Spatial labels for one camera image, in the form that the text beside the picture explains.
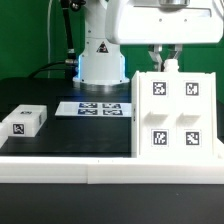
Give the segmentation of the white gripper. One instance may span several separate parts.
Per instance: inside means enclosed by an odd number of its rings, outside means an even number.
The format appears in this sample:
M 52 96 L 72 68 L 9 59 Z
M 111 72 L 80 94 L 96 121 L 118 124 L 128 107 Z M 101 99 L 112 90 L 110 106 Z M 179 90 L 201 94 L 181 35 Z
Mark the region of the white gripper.
M 182 44 L 218 43 L 224 32 L 224 6 L 220 0 L 184 0 L 170 6 L 163 0 L 110 0 L 105 35 L 119 45 L 155 44 L 148 47 L 154 69 L 161 71 L 162 46 L 168 59 L 178 59 Z

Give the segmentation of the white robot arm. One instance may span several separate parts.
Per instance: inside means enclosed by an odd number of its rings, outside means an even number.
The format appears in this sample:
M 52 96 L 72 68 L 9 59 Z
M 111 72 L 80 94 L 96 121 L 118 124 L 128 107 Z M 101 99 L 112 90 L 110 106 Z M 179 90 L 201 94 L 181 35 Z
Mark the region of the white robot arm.
M 122 45 L 146 45 L 157 71 L 162 47 L 176 60 L 185 44 L 217 43 L 224 34 L 224 0 L 59 0 L 73 84 L 105 91 L 126 86 Z M 69 12 L 85 10 L 85 47 L 76 54 Z

